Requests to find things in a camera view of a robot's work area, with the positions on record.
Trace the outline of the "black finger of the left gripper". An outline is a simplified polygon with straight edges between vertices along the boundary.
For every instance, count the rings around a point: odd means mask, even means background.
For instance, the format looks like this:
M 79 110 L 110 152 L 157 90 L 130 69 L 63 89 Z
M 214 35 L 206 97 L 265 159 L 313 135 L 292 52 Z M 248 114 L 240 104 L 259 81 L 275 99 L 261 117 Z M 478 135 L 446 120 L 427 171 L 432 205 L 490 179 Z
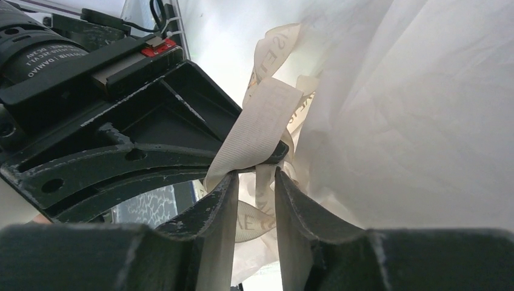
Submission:
M 44 216 L 87 222 L 140 193 L 202 178 L 220 141 L 33 144 L 1 153 L 1 176 Z

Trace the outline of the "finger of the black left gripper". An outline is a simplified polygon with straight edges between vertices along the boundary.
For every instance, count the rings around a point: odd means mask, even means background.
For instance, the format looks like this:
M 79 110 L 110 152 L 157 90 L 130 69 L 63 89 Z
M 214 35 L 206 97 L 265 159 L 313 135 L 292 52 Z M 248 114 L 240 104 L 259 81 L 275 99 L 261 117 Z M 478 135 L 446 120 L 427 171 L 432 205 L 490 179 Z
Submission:
M 123 142 L 178 146 L 217 152 L 241 112 L 203 69 L 183 61 L 151 80 L 139 76 L 122 82 L 122 93 L 95 84 L 92 95 L 107 105 L 80 131 L 82 150 L 114 146 L 101 126 L 122 135 Z

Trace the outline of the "cream printed ribbon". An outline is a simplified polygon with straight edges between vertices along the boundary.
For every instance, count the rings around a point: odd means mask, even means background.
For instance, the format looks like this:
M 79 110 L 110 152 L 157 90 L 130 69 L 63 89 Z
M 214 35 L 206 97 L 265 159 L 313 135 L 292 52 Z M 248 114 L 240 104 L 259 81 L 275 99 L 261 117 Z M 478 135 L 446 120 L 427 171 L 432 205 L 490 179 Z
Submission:
M 295 48 L 300 31 L 300 24 L 287 24 L 269 30 L 258 41 L 243 110 L 204 180 L 205 189 L 211 191 L 229 172 L 255 168 L 255 203 L 238 203 L 237 243 L 251 241 L 275 228 L 271 184 L 276 166 L 285 162 L 287 171 L 294 172 L 292 133 L 305 120 L 319 81 L 300 75 L 292 87 L 273 75 Z

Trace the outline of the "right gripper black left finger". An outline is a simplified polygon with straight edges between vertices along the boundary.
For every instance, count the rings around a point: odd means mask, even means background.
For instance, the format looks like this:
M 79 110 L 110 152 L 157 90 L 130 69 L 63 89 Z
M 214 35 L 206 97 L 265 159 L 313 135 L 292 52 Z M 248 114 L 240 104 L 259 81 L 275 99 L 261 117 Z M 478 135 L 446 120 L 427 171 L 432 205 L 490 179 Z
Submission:
M 238 205 L 231 172 L 171 221 L 25 224 L 1 231 L 2 290 L 229 290 Z

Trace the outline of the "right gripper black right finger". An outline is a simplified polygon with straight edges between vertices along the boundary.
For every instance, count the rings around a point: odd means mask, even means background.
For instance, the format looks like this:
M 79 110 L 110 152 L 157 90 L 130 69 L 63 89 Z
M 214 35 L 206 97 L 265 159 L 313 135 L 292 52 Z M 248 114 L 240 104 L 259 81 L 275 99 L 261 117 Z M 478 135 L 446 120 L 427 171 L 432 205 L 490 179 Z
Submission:
M 275 172 L 284 290 L 512 290 L 513 233 L 361 229 Z

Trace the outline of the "translucent white wrapping paper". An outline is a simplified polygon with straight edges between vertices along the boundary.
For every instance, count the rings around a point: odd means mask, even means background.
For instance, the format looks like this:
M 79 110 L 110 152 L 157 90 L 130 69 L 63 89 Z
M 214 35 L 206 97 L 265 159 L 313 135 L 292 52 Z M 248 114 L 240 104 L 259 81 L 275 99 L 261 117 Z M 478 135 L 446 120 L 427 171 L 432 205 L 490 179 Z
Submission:
M 361 229 L 513 233 L 512 1 L 262 1 L 248 36 L 300 24 L 320 73 L 288 175 Z

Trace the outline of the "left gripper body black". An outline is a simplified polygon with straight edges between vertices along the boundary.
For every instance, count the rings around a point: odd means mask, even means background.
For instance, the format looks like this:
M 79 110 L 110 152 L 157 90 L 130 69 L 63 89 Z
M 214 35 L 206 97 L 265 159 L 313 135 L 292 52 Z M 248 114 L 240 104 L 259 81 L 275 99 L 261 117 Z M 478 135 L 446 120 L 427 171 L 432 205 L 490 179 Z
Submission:
M 169 36 L 126 36 L 89 52 L 1 2 L 1 159 L 42 148 L 43 136 L 95 102 L 116 102 L 184 60 Z

